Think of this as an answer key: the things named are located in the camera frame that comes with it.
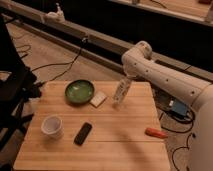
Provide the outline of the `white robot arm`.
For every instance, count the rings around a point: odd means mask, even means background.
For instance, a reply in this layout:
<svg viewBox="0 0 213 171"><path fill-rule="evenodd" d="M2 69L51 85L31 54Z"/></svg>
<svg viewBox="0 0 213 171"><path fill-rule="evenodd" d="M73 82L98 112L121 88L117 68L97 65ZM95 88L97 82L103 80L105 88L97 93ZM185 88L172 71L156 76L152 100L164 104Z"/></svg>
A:
<svg viewBox="0 0 213 171"><path fill-rule="evenodd" d="M147 42L138 42L122 55L124 72L145 78L195 113L188 168L213 171L213 83L152 62L151 54Z"/></svg>

